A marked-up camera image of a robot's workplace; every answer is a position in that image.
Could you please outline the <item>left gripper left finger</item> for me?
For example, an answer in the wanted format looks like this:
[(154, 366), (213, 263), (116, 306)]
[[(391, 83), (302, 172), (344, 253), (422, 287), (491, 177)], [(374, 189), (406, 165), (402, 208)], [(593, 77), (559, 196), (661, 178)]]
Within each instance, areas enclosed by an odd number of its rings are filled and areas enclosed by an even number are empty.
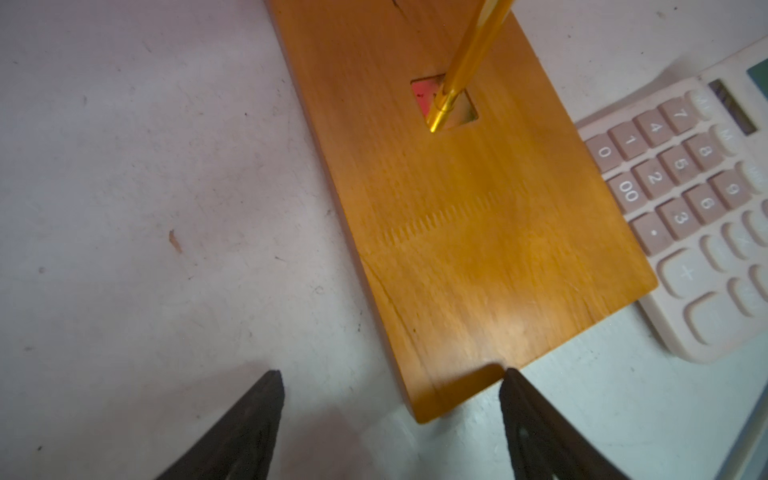
[(285, 390), (267, 371), (161, 479), (265, 479), (276, 446)]

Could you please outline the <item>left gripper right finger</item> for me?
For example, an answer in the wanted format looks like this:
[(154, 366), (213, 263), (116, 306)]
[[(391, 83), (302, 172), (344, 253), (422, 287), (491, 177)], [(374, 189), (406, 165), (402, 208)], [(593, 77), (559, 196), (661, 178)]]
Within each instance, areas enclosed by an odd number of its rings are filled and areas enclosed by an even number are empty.
[(516, 369), (499, 391), (504, 429), (516, 479), (625, 479)]

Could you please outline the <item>gold wire rack wooden base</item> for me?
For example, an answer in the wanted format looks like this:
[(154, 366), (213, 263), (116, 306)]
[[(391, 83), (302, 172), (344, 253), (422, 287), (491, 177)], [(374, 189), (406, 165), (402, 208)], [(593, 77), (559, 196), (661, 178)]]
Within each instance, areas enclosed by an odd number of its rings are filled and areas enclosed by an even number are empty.
[(445, 415), (657, 287), (519, 23), (429, 131), (476, 1), (272, 1), (269, 13), (414, 419)]

